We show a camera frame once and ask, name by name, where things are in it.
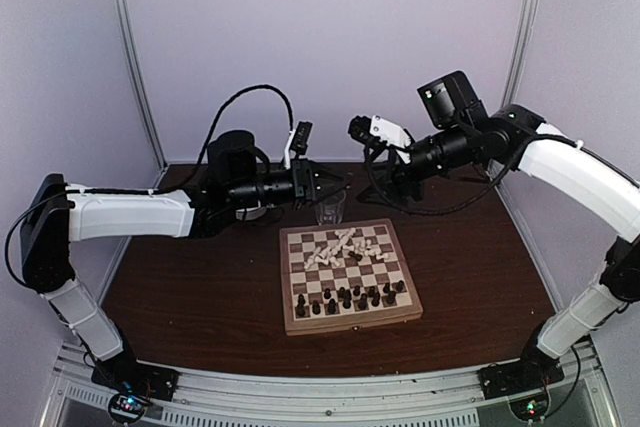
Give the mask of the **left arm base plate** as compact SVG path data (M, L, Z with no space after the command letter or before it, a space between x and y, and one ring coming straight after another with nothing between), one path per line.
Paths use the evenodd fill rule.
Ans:
M117 367L99 364L93 369L94 384L143 399L171 401L177 387L179 373L170 368L135 364Z

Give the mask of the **dark chess piece twelfth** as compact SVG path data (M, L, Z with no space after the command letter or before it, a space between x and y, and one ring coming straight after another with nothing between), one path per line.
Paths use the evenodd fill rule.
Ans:
M372 307L378 307L380 304L380 294L379 293L375 293L371 299L371 306Z

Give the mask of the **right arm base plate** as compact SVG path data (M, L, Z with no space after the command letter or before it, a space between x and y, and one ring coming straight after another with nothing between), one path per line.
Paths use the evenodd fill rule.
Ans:
M563 381L565 375L558 364L543 370L534 364L517 360L484 367L478 371L478 378L484 398L491 400L543 390L550 384Z

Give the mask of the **dark chess piece corner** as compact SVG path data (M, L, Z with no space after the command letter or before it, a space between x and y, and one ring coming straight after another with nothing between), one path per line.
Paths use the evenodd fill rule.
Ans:
M306 307L305 307L305 297L300 294L298 297L298 302L295 308L295 313L298 318L303 318L306 315Z

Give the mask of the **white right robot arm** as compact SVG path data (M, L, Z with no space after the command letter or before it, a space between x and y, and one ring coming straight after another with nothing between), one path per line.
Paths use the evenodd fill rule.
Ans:
M466 74L454 71L418 88L437 133L414 140L380 116L356 116L351 138L363 146L370 189L377 200L421 216L455 213L480 200L510 171L558 189L601 218L617 234L604 270L570 305L541 324L513 366L519 387L535 387L574 344L615 312L639 299L639 183L565 137L540 115L517 104L488 114ZM495 161L501 171L481 191L440 209L411 206L423 181L466 165Z

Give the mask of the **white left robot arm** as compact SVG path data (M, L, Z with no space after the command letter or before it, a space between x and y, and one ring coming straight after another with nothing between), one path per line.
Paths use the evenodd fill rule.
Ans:
M281 167L246 130L220 135L206 147L198 183L162 190L120 190L72 185L60 174L42 182L20 221L22 278L63 320L123 391L137 389L144 371L124 336L78 279L69 245L103 237L217 235L249 210L286 203L314 205L343 190L336 171L305 158L308 135L290 134Z

